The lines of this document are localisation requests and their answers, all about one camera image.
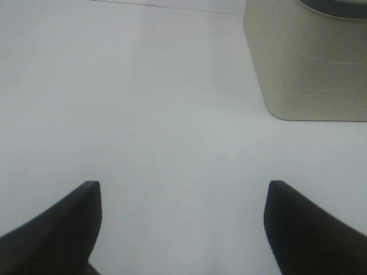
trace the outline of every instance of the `beige container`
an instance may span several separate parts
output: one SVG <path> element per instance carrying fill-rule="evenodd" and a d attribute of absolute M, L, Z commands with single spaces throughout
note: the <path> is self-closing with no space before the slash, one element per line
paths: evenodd
<path fill-rule="evenodd" d="M 332 17 L 300 0 L 247 0 L 244 29 L 274 116 L 367 121 L 367 20 Z"/>

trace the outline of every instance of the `dark rim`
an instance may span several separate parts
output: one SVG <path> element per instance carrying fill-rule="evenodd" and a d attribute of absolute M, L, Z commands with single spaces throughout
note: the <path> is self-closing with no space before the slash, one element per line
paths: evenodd
<path fill-rule="evenodd" d="M 335 17 L 367 19 L 367 3 L 358 0 L 300 0 L 306 6 Z"/>

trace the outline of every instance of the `white floor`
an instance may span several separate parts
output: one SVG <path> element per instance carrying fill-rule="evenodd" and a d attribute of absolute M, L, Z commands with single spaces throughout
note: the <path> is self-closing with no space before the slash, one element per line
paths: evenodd
<path fill-rule="evenodd" d="M 271 116 L 241 24 L 0 1 L 0 234 L 88 179 L 102 183 L 103 275 L 280 274 L 262 221 L 271 179 L 367 233 L 367 124 Z"/>

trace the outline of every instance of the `white surface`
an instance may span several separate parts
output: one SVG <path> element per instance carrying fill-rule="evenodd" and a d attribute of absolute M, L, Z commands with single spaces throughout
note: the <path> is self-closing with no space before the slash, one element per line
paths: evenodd
<path fill-rule="evenodd" d="M 246 0 L 92 0 L 172 7 L 174 9 L 209 11 L 214 13 L 244 13 Z"/>
<path fill-rule="evenodd" d="M 367 233 L 367 124 L 272 117 L 242 16 L 8 0 L 0 33 L 0 234 L 88 179 L 105 275 L 279 274 L 271 179 Z"/>

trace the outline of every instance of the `beige box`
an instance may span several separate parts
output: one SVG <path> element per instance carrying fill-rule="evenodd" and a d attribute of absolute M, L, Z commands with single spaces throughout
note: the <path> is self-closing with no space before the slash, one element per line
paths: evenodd
<path fill-rule="evenodd" d="M 336 16 L 301 0 L 247 0 L 244 29 L 274 116 L 367 121 L 367 20 Z"/>

